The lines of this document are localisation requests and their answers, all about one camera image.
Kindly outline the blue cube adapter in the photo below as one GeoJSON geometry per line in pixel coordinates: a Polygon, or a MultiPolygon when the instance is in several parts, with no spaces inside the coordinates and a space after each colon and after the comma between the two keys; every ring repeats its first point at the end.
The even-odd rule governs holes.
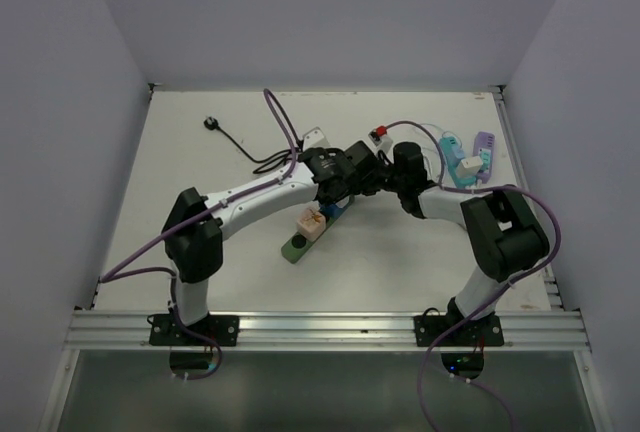
{"type": "Polygon", "coordinates": [[[340,206],[337,204],[323,205],[320,207],[319,212],[329,220],[337,220],[345,211],[344,206],[340,206]]]}

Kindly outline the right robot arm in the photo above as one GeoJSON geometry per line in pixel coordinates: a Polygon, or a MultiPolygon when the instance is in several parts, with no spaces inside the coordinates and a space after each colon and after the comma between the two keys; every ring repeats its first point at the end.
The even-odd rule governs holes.
{"type": "Polygon", "coordinates": [[[467,232],[475,268],[447,305],[445,331],[454,343],[468,344],[511,279],[548,256],[549,239],[517,188],[477,194],[442,187],[430,179],[413,142],[395,145],[392,160],[380,152],[378,161],[373,190],[396,194],[403,210],[416,218],[451,222],[467,232]]]}

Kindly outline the pink cube adapter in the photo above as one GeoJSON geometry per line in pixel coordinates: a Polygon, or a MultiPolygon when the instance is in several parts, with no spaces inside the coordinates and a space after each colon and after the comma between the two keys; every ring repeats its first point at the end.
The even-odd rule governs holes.
{"type": "Polygon", "coordinates": [[[296,220],[296,231],[306,240],[315,242],[327,228],[326,218],[319,209],[305,208],[296,220]]]}

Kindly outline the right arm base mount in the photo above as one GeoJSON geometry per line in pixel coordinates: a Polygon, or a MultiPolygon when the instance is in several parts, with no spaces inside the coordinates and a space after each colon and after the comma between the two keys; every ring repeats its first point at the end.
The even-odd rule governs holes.
{"type": "Polygon", "coordinates": [[[451,300],[445,313],[429,307],[413,317],[415,342],[418,347],[429,347],[438,337],[437,347],[501,347],[505,345],[499,317],[490,312],[480,319],[464,319],[451,300]]]}

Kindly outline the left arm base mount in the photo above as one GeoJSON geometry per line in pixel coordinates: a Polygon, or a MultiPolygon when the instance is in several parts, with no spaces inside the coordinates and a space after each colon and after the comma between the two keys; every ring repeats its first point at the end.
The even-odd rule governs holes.
{"type": "Polygon", "coordinates": [[[237,315],[209,314],[199,322],[188,326],[184,332],[171,313],[152,314],[147,318],[150,325],[149,344],[152,346],[187,347],[204,345],[195,334],[215,341],[221,347],[234,347],[237,343],[240,318],[237,315]]]}

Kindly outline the green power strip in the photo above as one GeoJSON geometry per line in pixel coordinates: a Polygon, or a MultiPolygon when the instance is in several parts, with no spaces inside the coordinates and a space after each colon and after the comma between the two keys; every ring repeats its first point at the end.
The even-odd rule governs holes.
{"type": "Polygon", "coordinates": [[[354,196],[349,196],[334,204],[312,204],[306,207],[296,220],[294,234],[282,245],[281,256],[290,264],[299,262],[353,204],[354,200],[354,196]]]}

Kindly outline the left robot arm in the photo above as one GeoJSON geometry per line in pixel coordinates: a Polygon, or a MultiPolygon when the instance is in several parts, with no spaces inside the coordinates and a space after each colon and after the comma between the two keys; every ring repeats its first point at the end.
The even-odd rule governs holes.
{"type": "Polygon", "coordinates": [[[172,331],[185,344],[208,331],[208,280],[223,264],[223,243],[243,228],[292,206],[322,206],[375,190],[384,163],[364,142],[346,150],[310,148],[285,169],[243,186],[208,195],[179,194],[162,229],[165,253],[177,279],[172,331]]]}

